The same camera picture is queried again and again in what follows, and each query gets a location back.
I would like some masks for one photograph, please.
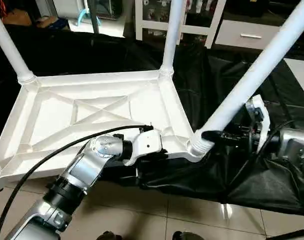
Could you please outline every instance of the floor tile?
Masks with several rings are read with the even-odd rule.
[[[304,216],[262,210],[266,234],[277,236],[304,229]]]
[[[230,205],[229,220],[222,216],[221,204],[195,198],[170,196],[168,217],[216,227],[265,234],[259,209]]]
[[[92,203],[159,216],[166,216],[167,199],[167,195],[155,190],[124,187],[106,181],[97,182],[87,197]]]
[[[105,231],[124,240],[165,239],[166,218],[83,202],[73,215],[62,240],[96,240]]]
[[[0,215],[11,193],[12,189],[6,187],[0,192]],[[5,238],[17,222],[24,216],[27,210],[29,210],[35,201],[40,198],[42,198],[42,195],[19,191],[5,219],[0,240]]]
[[[202,225],[198,223],[167,219],[166,240],[171,240],[176,231],[192,232],[204,240],[265,240],[264,235]]]
[[[44,194],[48,190],[46,188],[46,185],[54,182],[55,179],[56,179],[55,176],[30,179],[25,182],[25,184],[21,187],[21,190],[37,193],[37,194]],[[9,182],[6,184],[6,187],[13,189],[15,188],[16,184],[17,184],[16,181]]]

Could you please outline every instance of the white cabinet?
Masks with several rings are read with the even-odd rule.
[[[279,26],[223,20],[215,43],[263,50],[279,29]]]
[[[181,17],[181,27],[180,27],[180,34],[177,39],[177,44],[180,42],[181,34],[194,34],[200,36],[206,36],[205,46],[210,48],[214,41],[215,33],[217,27],[219,25],[222,12],[226,3],[226,0],[217,0],[216,7],[214,11],[210,9],[211,4],[214,4],[215,1],[213,0],[204,0],[203,1],[203,8],[207,8],[208,12],[212,12],[211,21],[208,26],[197,26],[197,25],[188,25],[187,15],[188,15],[188,4],[190,4],[191,0],[185,0],[184,8],[182,9],[182,17]],[[143,40],[143,30],[150,29],[150,30],[161,30],[166,31],[168,23],[165,21],[155,21],[155,20],[148,20],[144,19],[143,17],[143,5],[147,2],[144,0],[135,0],[135,30],[136,30],[136,39]]]

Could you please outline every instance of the robotic arm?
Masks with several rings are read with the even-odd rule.
[[[139,157],[161,149],[161,136],[156,130],[142,132],[133,142],[124,141],[121,135],[92,138],[5,239],[60,239],[58,232],[65,231],[108,161],[132,165]]]

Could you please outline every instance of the cabinet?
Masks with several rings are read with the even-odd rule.
[[[185,0],[177,44],[184,35],[203,36],[205,46],[211,48],[226,0]],[[143,32],[162,35],[168,27],[170,0],[135,0],[136,39],[143,40]]]

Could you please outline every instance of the black fabric sheet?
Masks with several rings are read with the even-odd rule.
[[[142,42],[89,33],[7,26],[29,68],[37,76],[155,70],[163,51]],[[215,111],[256,58],[252,54],[181,45],[174,60],[174,84],[196,130]],[[0,133],[19,91],[15,74],[0,50]],[[272,126],[304,117],[304,91],[282,61],[258,89]],[[240,123],[241,110],[233,122]],[[293,127],[304,128],[303,123]],[[124,167],[112,162],[102,179],[164,193],[304,215],[304,176],[283,159],[255,163],[239,184],[235,175],[249,159],[245,149],[215,145],[199,163],[185,159],[142,159]]]

